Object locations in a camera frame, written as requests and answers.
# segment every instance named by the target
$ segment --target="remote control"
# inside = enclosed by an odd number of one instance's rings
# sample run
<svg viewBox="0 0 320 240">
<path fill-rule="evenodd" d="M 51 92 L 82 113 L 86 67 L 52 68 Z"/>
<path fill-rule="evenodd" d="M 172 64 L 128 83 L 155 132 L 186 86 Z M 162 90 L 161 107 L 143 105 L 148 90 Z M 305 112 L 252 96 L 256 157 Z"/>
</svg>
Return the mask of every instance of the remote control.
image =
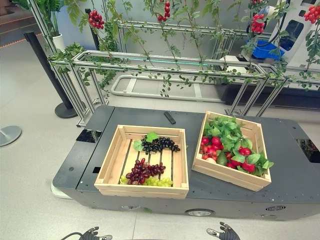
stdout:
<svg viewBox="0 0 320 240">
<path fill-rule="evenodd" d="M 170 122 L 171 124 L 175 124 L 175 123 L 176 123 L 176 121 L 175 121 L 174 118 L 170 115 L 169 112 L 165 111 L 165 112 L 164 112 L 164 115 L 165 115 L 165 117 L 169 120 L 169 122 Z"/>
</svg>

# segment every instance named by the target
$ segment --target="blue container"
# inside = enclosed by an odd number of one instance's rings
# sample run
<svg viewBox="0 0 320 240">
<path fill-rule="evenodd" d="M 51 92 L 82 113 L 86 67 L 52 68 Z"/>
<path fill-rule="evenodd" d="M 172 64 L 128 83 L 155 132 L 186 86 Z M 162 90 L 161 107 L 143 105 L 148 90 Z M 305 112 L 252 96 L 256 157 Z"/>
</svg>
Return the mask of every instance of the blue container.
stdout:
<svg viewBox="0 0 320 240">
<path fill-rule="evenodd" d="M 267 41 L 264 40 L 258 40 L 258 45 L 266 44 Z M 277 47 L 269 43 L 266 46 L 257 46 L 255 50 L 253 51 L 252 55 L 257 59 L 274 59 L 274 60 L 280 60 L 280 56 L 276 54 L 271 54 L 270 51 L 273 49 L 276 49 Z M 280 54 L 283 56 L 285 54 L 284 51 L 280 49 Z"/>
</svg>

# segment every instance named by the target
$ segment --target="wooden crate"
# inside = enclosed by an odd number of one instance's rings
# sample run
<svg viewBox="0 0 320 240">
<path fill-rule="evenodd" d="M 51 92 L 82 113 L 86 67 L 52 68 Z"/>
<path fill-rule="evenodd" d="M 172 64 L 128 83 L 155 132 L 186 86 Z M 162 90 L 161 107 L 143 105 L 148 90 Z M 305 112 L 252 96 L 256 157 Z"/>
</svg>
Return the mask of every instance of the wooden crate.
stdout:
<svg viewBox="0 0 320 240">
<path fill-rule="evenodd" d="M 134 141 L 141 140 L 155 132 L 160 137 L 170 138 L 179 145 L 180 151 L 162 152 L 146 155 L 134 149 Z M 161 178 L 170 178 L 172 187 L 120 184 L 120 176 L 131 172 L 135 161 L 145 158 L 150 165 L 160 162 L 166 167 Z M 186 135 L 184 129 L 118 125 L 104 158 L 94 186 L 103 194 L 111 196 L 130 196 L 147 198 L 185 199 L 189 191 L 187 169 Z"/>
<path fill-rule="evenodd" d="M 202 159 L 202 155 L 199 152 L 200 152 L 201 138 L 203 136 L 203 132 L 205 128 L 205 123 L 213 120 L 216 117 L 221 117 L 221 116 L 231 118 L 230 116 L 222 115 L 222 114 L 218 114 L 210 111 L 207 111 L 205 113 L 202 126 L 201 126 L 201 131 L 199 134 L 198 144 L 196 146 L 192 169 L 197 172 L 209 175 L 217 179 L 221 179 L 223 181 L 241 186 L 246 189 L 250 189 L 256 192 L 261 190 L 263 187 L 271 183 L 271 176 L 270 176 L 269 169 L 264 175 L 262 175 L 262 177 L 259 177 L 252 174 L 248 174 L 246 172 L 241 172 L 236 169 L 232 169 L 230 167 L 219 165 L 215 162 L 211 163 L 211 162 L 208 162 L 207 160 Z M 265 141 L 264 141 L 261 124 L 239 119 L 239 118 L 236 119 L 236 123 L 242 124 L 242 128 L 241 128 L 242 134 L 244 137 L 251 139 L 253 150 L 256 151 L 257 153 L 260 153 L 261 151 L 264 152 L 265 157 L 267 158 L 267 152 L 266 152 Z"/>
</svg>

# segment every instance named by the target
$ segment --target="red grape cluster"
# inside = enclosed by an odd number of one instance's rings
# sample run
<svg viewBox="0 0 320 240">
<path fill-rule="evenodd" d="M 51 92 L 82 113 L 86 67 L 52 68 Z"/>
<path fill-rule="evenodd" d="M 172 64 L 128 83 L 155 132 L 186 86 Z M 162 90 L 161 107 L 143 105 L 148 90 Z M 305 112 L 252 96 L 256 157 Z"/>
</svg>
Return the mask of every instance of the red grape cluster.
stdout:
<svg viewBox="0 0 320 240">
<path fill-rule="evenodd" d="M 89 13 L 88 21 L 92 27 L 97 29 L 104 29 L 105 22 L 102 21 L 102 16 L 97 12 L 97 10 L 93 10 Z"/>
<path fill-rule="evenodd" d="M 304 20 L 310 21 L 312 24 L 316 23 L 317 20 L 320 20 L 320 5 L 309 7 L 309 12 L 305 13 L 304 18 Z"/>
<path fill-rule="evenodd" d="M 264 32 L 265 23 L 264 22 L 258 22 L 258 19 L 263 20 L 265 18 L 264 14 L 256 14 L 253 16 L 253 21 L 251 25 L 251 31 L 256 34 L 262 34 Z"/>
<path fill-rule="evenodd" d="M 163 163 L 156 165 L 150 165 L 146 162 L 145 158 L 142 158 L 141 161 L 136 160 L 134 168 L 131 169 L 131 172 L 127 173 L 125 177 L 129 179 L 129 185 L 142 185 L 145 183 L 146 179 L 150 176 L 163 174 L 166 167 L 163 166 Z"/>
<path fill-rule="evenodd" d="M 164 16 L 159 15 L 158 16 L 158 21 L 167 21 L 167 18 L 170 18 L 170 2 L 166 1 L 164 4 Z"/>
</svg>

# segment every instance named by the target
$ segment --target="plant pot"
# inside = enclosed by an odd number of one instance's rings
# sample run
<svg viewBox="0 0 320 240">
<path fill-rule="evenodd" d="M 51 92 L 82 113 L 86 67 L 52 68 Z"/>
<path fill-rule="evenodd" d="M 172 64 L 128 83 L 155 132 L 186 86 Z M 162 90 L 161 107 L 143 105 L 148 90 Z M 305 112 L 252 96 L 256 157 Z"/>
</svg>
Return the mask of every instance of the plant pot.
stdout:
<svg viewBox="0 0 320 240">
<path fill-rule="evenodd" d="M 56 49 L 60 49 L 62 52 L 65 50 L 66 46 L 61 33 L 59 34 L 59 36 L 54 36 L 52 40 Z"/>
</svg>

